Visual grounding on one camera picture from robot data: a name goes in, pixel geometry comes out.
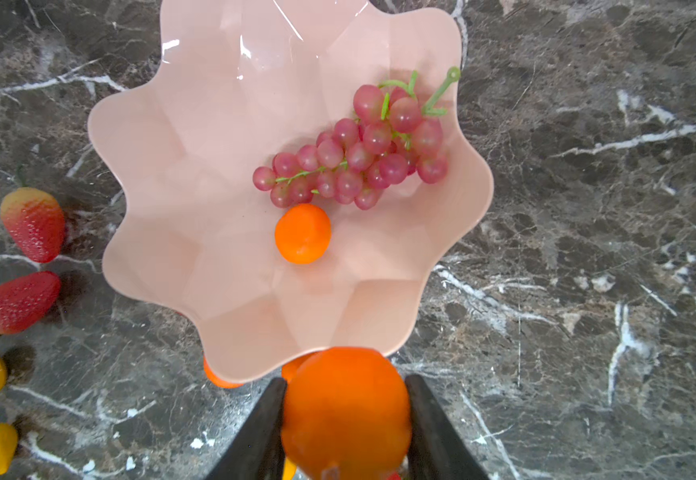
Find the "orange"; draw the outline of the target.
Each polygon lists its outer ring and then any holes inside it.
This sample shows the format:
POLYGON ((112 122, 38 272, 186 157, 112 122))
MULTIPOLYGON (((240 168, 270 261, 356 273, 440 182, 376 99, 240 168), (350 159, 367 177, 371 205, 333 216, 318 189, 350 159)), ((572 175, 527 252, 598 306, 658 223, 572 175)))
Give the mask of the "orange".
POLYGON ((295 358, 285 365, 282 366, 281 370, 281 376, 284 380, 287 382, 291 382, 292 379, 295 377, 297 374, 297 371, 299 368, 308 360, 310 359, 314 353, 308 353, 302 356, 299 356, 298 358, 295 358))
POLYGON ((274 238, 285 260, 305 265, 324 256, 331 242, 331 234, 331 221, 323 209, 312 204, 300 204, 278 221, 274 238))
POLYGON ((281 440, 310 479, 388 479, 412 439, 404 379, 376 350, 315 352, 287 382, 281 440))
POLYGON ((229 382, 220 378, 210 367, 206 358, 203 359, 203 370, 206 377, 217 387, 223 389, 236 389, 243 386, 243 383, 229 382))

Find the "red grape bunch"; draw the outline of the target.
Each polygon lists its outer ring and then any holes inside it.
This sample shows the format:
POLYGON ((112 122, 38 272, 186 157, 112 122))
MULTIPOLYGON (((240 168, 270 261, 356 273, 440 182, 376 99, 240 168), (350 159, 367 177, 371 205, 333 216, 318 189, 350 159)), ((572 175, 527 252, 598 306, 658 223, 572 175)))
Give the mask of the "red grape bunch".
POLYGON ((427 98, 417 93, 417 71, 408 80, 360 86, 352 116, 296 152, 275 154, 254 170, 254 187, 278 208, 322 198, 368 210, 386 189, 412 176, 426 184, 442 181, 449 171, 442 124, 448 110, 439 103, 461 75, 450 68, 427 98))

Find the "orange bottom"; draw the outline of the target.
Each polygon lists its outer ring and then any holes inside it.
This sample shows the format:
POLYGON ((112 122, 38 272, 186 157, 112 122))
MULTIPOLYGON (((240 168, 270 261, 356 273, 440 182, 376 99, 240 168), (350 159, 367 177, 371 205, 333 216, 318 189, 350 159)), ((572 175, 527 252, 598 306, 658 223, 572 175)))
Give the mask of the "orange bottom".
POLYGON ((331 242, 331 234, 331 221, 323 209, 312 204, 300 204, 278 221, 274 238, 285 260, 305 265, 324 256, 331 242))

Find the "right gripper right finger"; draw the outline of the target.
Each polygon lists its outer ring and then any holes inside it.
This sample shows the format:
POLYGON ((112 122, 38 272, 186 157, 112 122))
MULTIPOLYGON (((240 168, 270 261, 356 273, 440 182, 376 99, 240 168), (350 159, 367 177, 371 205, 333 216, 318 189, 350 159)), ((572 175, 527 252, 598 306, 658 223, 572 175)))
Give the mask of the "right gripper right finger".
POLYGON ((409 375, 412 440, 407 454, 411 479, 489 480, 420 375, 409 375))

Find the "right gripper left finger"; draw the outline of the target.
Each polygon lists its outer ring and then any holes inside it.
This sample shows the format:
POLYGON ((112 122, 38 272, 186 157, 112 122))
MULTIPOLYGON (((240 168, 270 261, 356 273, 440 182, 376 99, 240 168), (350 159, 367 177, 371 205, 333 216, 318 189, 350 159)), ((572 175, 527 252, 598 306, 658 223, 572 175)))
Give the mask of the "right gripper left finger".
POLYGON ((274 378, 206 480, 281 480, 281 425, 287 382, 274 378))

